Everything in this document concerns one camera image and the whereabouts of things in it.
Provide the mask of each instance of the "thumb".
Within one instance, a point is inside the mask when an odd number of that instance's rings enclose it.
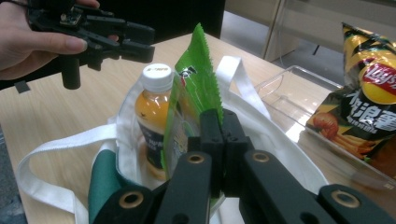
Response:
[[[22,41],[28,49],[43,50],[57,54],[77,54],[87,49],[83,39],[59,33],[32,32],[28,39]]]

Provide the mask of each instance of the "chip bag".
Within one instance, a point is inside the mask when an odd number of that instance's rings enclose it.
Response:
[[[396,43],[346,23],[343,33],[346,85],[306,126],[370,163],[396,134]]]
[[[178,158],[187,152],[188,137],[199,136],[200,114],[216,109],[222,122],[218,83],[200,24],[195,27],[190,45],[175,70],[163,141],[163,167],[168,177],[175,170]]]

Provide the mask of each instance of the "white bottle cap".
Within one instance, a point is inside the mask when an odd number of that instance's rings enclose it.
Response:
[[[153,63],[143,69],[143,88],[153,92],[168,91],[172,88],[173,72],[171,67],[163,63]]]

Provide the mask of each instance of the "gray floor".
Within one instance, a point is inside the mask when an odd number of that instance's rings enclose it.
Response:
[[[229,12],[224,13],[221,39],[240,49],[260,56],[268,27],[254,21],[249,21]],[[343,54],[305,40],[300,41],[299,47],[273,63],[283,68],[299,65],[313,73],[344,85]]]
[[[267,30],[267,27],[257,22],[225,12],[221,39],[260,56]],[[297,50],[273,63],[284,68],[300,65],[311,72],[343,84],[343,55],[323,47],[313,55],[316,47],[317,45],[302,40]],[[0,129],[0,224],[24,224],[26,220],[23,214],[7,147]]]

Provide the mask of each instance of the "canvas bag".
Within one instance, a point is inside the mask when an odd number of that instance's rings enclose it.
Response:
[[[318,190],[328,184],[327,180],[302,150],[270,120],[268,111],[248,79],[241,58],[223,57],[216,75],[222,106],[237,114],[255,148],[273,153],[306,189],[318,194]],[[232,83],[238,93],[230,90]],[[138,160],[139,144],[144,139],[134,116],[134,101],[142,90],[139,78],[125,97],[119,114],[110,118],[107,125],[45,143],[25,156],[16,173],[20,189],[42,203],[74,214],[77,224],[85,224],[93,221],[106,199],[122,185],[138,184],[151,189],[158,186],[160,183],[150,179],[145,170],[140,169]],[[47,183],[29,167],[29,160],[41,153],[81,148],[97,142],[103,144],[93,159],[89,212],[73,191]],[[222,206],[211,223],[234,224],[233,209],[237,210],[237,207]]]

